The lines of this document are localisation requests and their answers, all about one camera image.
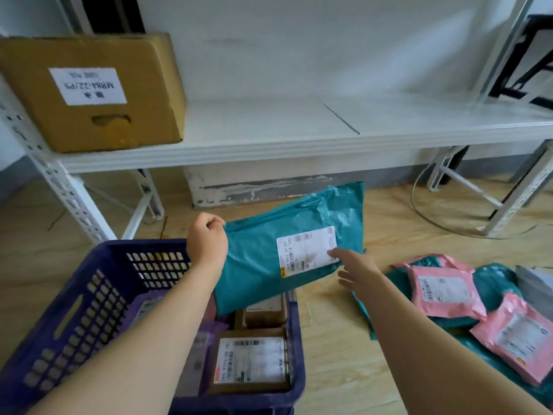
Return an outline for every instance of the white metal shelf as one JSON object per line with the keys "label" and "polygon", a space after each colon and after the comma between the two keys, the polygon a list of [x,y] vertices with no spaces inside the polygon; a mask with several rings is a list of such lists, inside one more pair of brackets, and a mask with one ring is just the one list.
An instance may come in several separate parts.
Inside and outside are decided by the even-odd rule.
{"label": "white metal shelf", "polygon": [[74,174],[360,153],[398,146],[543,140],[552,131],[551,111],[502,100],[475,104],[468,93],[190,102],[181,143],[55,156]]}

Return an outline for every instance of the cardboard box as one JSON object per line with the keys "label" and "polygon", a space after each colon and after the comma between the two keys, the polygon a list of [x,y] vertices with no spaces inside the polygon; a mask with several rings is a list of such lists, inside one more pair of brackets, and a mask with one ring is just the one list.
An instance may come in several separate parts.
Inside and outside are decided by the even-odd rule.
{"label": "cardboard box", "polygon": [[183,139],[186,99],[167,34],[0,39],[0,72],[55,152]]}
{"label": "cardboard box", "polygon": [[236,311],[234,328],[237,330],[278,328],[286,323],[286,318],[286,296],[280,294]]}
{"label": "cardboard box", "polygon": [[221,332],[213,349],[208,394],[290,388],[285,328]]}

